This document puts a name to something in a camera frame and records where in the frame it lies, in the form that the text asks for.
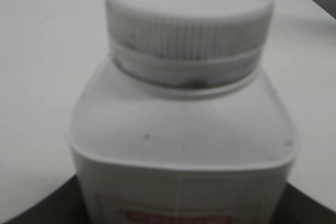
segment bottle body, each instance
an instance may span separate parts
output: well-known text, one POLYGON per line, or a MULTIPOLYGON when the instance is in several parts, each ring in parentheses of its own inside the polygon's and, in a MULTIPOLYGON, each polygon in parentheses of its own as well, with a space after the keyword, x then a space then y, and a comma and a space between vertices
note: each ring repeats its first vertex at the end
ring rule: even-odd
POLYGON ((269 223, 297 143, 265 74, 196 100, 137 85, 107 60, 76 105, 70 145, 92 220, 269 223))

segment white plastic bottle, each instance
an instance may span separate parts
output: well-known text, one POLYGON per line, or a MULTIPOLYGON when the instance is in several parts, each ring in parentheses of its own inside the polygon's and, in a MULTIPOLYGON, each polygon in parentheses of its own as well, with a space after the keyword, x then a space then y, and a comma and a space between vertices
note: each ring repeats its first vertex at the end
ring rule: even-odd
POLYGON ((106 2, 70 139, 94 223, 269 223, 298 146, 259 68, 273 0, 106 2))

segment white table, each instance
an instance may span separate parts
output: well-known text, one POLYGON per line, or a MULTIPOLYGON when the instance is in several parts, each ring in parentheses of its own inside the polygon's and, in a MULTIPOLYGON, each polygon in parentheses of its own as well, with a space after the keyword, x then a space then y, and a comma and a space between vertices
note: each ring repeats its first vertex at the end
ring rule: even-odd
MULTIPOLYGON (((336 21, 276 1, 263 64, 302 141, 290 182, 336 211, 336 21)), ((75 173, 69 112, 107 52, 103 0, 0 0, 0 223, 75 173)))

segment bottle shoulder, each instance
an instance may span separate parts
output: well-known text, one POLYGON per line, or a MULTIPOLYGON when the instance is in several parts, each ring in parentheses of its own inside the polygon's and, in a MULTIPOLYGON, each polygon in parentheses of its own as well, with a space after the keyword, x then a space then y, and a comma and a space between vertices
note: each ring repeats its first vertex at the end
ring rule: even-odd
POLYGON ((74 110, 71 146, 101 162, 171 169, 288 164, 295 132, 261 73, 249 85, 198 100, 156 97, 104 63, 74 110))

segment white screw cap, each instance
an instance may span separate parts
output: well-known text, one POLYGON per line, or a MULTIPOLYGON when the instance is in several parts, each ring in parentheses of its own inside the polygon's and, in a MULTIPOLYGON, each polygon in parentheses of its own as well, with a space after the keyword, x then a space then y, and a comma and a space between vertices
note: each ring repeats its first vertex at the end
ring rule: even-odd
POLYGON ((258 66, 273 0, 106 0, 126 73, 175 88, 239 81, 258 66))

